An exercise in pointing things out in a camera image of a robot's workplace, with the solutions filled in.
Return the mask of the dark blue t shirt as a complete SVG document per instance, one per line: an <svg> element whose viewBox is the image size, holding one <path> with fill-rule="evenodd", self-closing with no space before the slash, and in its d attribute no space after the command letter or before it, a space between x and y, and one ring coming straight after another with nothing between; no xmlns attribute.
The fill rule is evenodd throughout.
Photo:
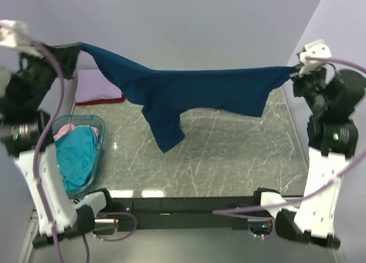
<svg viewBox="0 0 366 263"><path fill-rule="evenodd" d="M290 66L229 70L153 70L118 54L84 43L103 76L133 104L142 106L163 153L185 137L180 115L190 109L224 110L261 117L269 93L294 72Z"/></svg>

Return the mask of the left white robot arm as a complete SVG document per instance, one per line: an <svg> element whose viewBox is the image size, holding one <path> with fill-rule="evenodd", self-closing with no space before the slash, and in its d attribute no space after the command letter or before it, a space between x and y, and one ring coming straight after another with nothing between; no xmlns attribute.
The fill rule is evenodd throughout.
<svg viewBox="0 0 366 263"><path fill-rule="evenodd" d="M1 68L1 143L20 169L38 214L35 248L93 232L114 204L90 191L105 135L97 116L57 117L39 108L54 80L73 77L81 45L18 46L19 69Z"/></svg>

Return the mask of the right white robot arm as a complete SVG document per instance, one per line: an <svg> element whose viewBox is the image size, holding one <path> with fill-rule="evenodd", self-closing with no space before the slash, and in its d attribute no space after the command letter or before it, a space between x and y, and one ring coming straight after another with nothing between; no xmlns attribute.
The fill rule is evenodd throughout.
<svg viewBox="0 0 366 263"><path fill-rule="evenodd" d="M365 95L365 77L341 69L326 81L325 68L293 78L293 93L303 97L312 114L307 124L309 169L304 200L271 208L284 202L269 189L259 188L260 197L251 202L253 214L268 212L274 218L276 234L286 240L338 249L334 215L343 179L342 170L352 162L359 132L350 116Z"/></svg>

